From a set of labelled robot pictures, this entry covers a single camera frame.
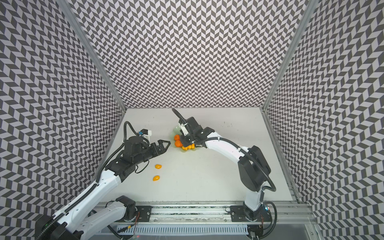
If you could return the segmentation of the green wavy glass bowl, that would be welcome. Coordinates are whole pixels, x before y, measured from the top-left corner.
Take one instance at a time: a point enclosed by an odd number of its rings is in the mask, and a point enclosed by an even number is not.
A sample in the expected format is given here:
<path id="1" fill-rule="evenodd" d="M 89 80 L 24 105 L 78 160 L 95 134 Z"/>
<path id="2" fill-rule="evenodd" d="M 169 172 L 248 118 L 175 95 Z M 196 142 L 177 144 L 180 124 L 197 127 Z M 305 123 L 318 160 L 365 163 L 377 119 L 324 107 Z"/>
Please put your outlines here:
<path id="1" fill-rule="evenodd" d="M 174 129 L 173 129 L 173 134 L 174 134 L 174 136 L 175 135 L 182 135 L 182 133 L 181 133 L 181 129 L 179 128 L 179 127 L 175 127 Z"/>

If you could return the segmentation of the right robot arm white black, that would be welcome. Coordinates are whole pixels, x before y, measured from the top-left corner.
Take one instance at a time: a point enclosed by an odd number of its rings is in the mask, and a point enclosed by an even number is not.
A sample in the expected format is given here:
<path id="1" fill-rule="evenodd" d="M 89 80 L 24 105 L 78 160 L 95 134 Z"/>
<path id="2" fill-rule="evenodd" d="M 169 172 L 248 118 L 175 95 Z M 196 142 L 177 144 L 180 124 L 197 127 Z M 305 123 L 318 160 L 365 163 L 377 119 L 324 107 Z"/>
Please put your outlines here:
<path id="1" fill-rule="evenodd" d="M 271 168 L 261 149 L 257 146 L 242 147 L 209 127 L 202 128 L 193 117 L 179 117 L 179 127 L 180 141 L 185 149 L 195 145 L 213 150 L 237 165 L 241 182 L 248 189 L 243 202 L 244 215 L 249 221 L 257 221 L 265 209 L 265 191 L 277 190 L 270 178 Z"/>

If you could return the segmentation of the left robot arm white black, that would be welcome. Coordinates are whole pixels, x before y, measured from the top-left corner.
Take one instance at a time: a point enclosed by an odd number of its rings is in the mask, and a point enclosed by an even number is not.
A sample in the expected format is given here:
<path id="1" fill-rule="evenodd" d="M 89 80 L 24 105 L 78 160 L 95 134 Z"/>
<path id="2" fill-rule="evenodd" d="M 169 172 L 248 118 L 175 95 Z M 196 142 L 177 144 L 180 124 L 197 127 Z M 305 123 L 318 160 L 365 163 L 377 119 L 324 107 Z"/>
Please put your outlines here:
<path id="1" fill-rule="evenodd" d="M 135 201 L 126 196 L 90 215 L 94 207 L 114 188 L 119 186 L 137 165 L 164 154 L 171 142 L 156 143 L 142 136 L 125 138 L 124 142 L 107 158 L 94 182 L 70 203 L 51 217 L 42 216 L 36 222 L 37 240 L 88 240 L 97 232 L 117 220 L 135 221 L 138 217 Z"/>

